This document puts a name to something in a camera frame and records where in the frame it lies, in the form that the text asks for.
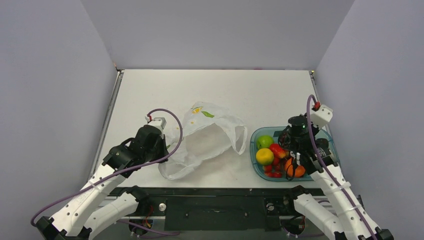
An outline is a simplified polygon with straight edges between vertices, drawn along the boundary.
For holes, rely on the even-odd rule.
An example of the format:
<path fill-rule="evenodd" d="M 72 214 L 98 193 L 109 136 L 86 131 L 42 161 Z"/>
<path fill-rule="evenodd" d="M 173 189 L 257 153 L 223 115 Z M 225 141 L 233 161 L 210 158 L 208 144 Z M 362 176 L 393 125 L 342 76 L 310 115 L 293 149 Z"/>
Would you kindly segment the fake yellow lemon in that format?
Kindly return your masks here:
<path fill-rule="evenodd" d="M 261 148 L 256 152 L 255 159 L 258 164 L 268 166 L 274 162 L 274 153 L 268 148 Z"/>

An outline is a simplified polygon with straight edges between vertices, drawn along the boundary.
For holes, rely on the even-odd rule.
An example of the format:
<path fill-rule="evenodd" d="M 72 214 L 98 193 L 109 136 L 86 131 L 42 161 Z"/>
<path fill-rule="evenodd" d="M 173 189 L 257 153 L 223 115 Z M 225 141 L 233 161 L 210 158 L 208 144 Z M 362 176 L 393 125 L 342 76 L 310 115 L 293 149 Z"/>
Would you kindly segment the white plastic bag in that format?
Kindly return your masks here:
<path fill-rule="evenodd" d="M 181 126 L 165 131 L 167 148 L 175 153 L 158 170 L 168 180 L 186 177 L 229 149 L 241 155 L 247 147 L 246 124 L 230 109 L 214 103 L 197 101 L 184 114 Z"/>

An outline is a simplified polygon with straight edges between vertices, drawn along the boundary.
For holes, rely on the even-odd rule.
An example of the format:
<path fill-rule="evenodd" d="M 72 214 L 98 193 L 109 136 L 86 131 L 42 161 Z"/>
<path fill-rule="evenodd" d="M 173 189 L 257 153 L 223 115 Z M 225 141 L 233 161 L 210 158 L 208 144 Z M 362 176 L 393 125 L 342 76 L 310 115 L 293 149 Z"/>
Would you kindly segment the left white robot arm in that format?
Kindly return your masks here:
<path fill-rule="evenodd" d="M 99 205 L 132 173 L 168 159 L 165 125 L 164 118 L 155 118 L 135 137 L 112 147 L 79 192 L 43 207 L 30 224 L 46 240 L 91 240 L 127 215 L 145 214 L 149 210 L 148 194 L 136 185 L 125 188 L 107 205 Z"/>

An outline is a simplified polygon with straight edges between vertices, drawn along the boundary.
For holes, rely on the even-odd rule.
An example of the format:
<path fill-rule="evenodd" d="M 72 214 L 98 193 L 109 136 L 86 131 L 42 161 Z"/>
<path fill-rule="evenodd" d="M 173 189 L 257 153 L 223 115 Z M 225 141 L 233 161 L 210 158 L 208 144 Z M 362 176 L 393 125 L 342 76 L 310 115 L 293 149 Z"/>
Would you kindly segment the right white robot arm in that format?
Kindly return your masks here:
<path fill-rule="evenodd" d="M 288 190 L 282 207 L 289 214 L 308 218 L 330 240 L 392 240 L 394 236 L 371 219 L 355 197 L 350 183 L 325 138 L 316 138 L 318 127 L 305 115 L 293 116 L 278 138 L 290 151 L 294 166 L 302 166 L 322 190 L 335 213 L 331 213 L 301 185 Z"/>

